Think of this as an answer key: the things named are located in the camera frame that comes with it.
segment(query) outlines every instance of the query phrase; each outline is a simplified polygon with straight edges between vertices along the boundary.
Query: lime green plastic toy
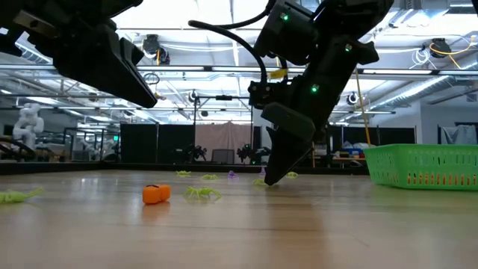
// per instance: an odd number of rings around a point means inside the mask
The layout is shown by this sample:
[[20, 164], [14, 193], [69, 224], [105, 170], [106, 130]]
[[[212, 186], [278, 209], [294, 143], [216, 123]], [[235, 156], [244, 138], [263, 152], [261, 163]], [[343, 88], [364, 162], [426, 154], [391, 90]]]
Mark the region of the lime green plastic toy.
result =
[[210, 187], [204, 187], [204, 188], [187, 187], [187, 190], [184, 193], [184, 195], [187, 195], [187, 194], [189, 194], [188, 199], [190, 199], [193, 195], [196, 195], [197, 199], [204, 198], [205, 196], [209, 198], [211, 194], [216, 194], [217, 197], [222, 196], [219, 191], [216, 191], [215, 189]]
[[24, 202], [28, 198], [32, 198], [43, 192], [42, 188], [38, 188], [31, 193], [24, 194], [19, 191], [7, 190], [6, 192], [0, 192], [0, 203], [14, 203]]
[[202, 180], [217, 180], [217, 176], [216, 175], [204, 175], [202, 176], [201, 178]]
[[256, 179], [252, 182], [254, 185], [257, 186], [266, 186], [267, 184], [264, 182], [264, 179]]
[[289, 172], [287, 173], [287, 175], [285, 175], [285, 177], [287, 177], [288, 179], [296, 179], [298, 176], [299, 174], [295, 172]]
[[176, 175], [180, 177], [188, 177], [191, 176], [191, 172], [187, 171], [176, 171]]

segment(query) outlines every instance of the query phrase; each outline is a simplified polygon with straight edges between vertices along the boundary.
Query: green plastic basket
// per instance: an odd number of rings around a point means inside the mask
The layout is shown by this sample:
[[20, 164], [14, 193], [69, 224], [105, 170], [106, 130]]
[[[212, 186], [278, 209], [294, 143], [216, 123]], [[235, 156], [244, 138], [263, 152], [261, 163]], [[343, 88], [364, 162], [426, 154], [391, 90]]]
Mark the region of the green plastic basket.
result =
[[364, 149], [375, 184], [478, 190], [478, 146], [394, 144]]

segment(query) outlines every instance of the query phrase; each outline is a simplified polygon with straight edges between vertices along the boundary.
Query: black cable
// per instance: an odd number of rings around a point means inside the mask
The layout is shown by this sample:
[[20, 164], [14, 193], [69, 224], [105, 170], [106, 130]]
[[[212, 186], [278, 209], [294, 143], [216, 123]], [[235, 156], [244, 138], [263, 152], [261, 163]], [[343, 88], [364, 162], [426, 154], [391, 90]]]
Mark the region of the black cable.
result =
[[245, 40], [240, 38], [238, 35], [231, 33], [230, 31], [227, 31], [226, 29], [223, 29], [221, 27], [218, 27], [216, 25], [210, 25], [205, 22], [198, 22], [196, 20], [191, 20], [188, 22], [188, 25], [194, 28], [200, 28], [200, 29], [205, 29], [209, 31], [213, 31], [214, 33], [217, 34], [222, 34], [225, 37], [229, 37], [230, 39], [236, 41], [237, 43], [241, 44], [250, 54], [254, 57], [254, 59], [257, 61], [259, 68], [261, 69], [261, 86], [266, 85], [267, 83], [267, 72], [266, 72], [266, 66], [264, 65], [264, 62], [262, 61], [261, 57], [254, 51], [254, 49], [249, 45]]
[[264, 9], [264, 11], [262, 11], [259, 15], [255, 16], [252, 19], [248, 19], [248, 20], [245, 20], [243, 22], [236, 22], [236, 23], [232, 23], [232, 24], [228, 24], [228, 25], [215, 25], [215, 26], [221, 27], [222, 29], [231, 30], [231, 29], [236, 29], [236, 28], [241, 28], [241, 27], [244, 27], [244, 26], [251, 25], [252, 23], [258, 22], [259, 20], [261, 20], [265, 16], [269, 15], [269, 13], [272, 10], [272, 7], [274, 6], [275, 3], [276, 3], [276, 0], [269, 0], [267, 5], [266, 5], [266, 8]]

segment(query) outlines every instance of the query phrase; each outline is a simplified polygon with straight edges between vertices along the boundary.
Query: black wall panel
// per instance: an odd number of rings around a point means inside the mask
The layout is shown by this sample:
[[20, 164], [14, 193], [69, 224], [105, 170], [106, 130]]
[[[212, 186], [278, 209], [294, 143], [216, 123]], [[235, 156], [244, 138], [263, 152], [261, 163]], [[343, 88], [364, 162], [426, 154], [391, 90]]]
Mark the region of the black wall panel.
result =
[[182, 163], [183, 155], [177, 149], [186, 149], [194, 143], [193, 125], [161, 125], [158, 132], [158, 163]]
[[125, 163], [156, 162], [158, 127], [153, 124], [121, 125], [121, 159]]

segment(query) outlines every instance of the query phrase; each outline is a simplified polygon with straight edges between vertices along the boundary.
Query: yellow tape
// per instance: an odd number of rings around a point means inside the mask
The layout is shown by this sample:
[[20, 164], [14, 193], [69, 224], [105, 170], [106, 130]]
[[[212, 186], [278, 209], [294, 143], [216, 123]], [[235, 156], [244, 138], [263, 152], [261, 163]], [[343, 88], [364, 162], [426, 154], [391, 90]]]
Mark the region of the yellow tape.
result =
[[286, 69], [279, 69], [273, 72], [269, 73], [269, 78], [275, 79], [275, 78], [282, 78], [284, 75], [287, 75], [287, 70]]

